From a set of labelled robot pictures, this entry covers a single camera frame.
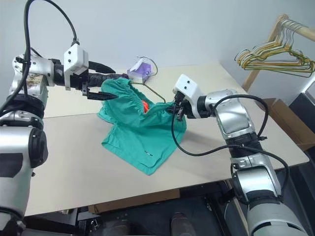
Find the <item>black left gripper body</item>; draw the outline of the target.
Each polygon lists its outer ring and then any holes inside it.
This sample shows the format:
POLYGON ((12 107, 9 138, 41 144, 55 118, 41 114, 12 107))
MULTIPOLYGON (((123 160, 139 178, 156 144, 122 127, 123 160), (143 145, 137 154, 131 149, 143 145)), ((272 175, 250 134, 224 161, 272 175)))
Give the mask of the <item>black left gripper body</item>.
POLYGON ((80 75, 72 74, 70 75, 70 87, 82 92, 82 95, 88 98, 88 81, 89 81, 89 71, 85 70, 80 75))

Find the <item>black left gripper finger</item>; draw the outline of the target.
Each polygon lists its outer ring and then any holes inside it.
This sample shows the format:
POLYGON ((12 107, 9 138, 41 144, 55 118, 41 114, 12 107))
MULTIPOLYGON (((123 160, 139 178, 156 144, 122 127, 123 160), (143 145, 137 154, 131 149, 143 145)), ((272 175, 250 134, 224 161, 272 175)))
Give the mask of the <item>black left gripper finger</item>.
POLYGON ((117 95, 112 94, 112 93, 108 93, 108 92, 88 92, 87 93, 87 99, 90 100, 112 100, 118 98, 117 95))
POLYGON ((116 71, 109 66, 93 61, 89 61, 89 69, 97 73, 116 73, 116 71))

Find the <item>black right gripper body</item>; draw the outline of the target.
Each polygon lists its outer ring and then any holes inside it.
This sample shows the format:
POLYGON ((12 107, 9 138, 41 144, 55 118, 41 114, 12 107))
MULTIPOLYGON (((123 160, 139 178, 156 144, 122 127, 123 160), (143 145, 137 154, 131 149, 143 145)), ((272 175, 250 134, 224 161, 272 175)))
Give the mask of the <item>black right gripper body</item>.
POLYGON ((176 105, 176 112, 174 113, 174 115, 176 116, 178 112, 183 112, 184 115, 186 115, 187 117, 190 117, 191 105, 189 101, 185 99, 185 95, 181 93, 180 91, 178 91, 175 93, 174 99, 175 99, 174 104, 176 105))

